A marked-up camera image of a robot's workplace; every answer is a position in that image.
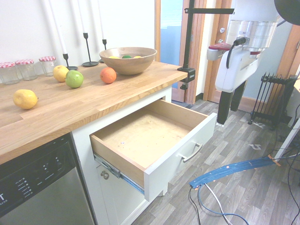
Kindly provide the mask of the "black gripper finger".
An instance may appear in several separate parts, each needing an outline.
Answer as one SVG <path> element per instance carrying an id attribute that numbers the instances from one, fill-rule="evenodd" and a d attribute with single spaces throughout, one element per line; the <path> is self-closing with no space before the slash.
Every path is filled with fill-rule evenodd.
<path id="1" fill-rule="evenodd" d="M 223 125 L 226 122 L 232 98 L 233 92 L 221 92 L 217 113 L 217 123 Z"/>
<path id="2" fill-rule="evenodd" d="M 231 111 L 238 110 L 239 104 L 241 102 L 241 99 L 242 99 L 242 96 L 244 93 L 246 83 L 247 83 L 247 81 L 244 81 L 238 88 L 235 89 L 233 97 L 232 97 L 231 105 L 230 105 Z"/>

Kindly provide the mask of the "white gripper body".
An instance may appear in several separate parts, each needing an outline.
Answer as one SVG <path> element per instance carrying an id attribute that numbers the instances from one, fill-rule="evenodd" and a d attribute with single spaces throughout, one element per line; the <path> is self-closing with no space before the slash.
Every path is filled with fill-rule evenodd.
<path id="1" fill-rule="evenodd" d="M 236 47 L 231 52 L 227 67 L 227 56 L 228 52 L 225 52 L 221 58 L 215 87 L 219 91 L 233 92 L 257 70 L 261 58 L 251 55 L 249 50 Z"/>

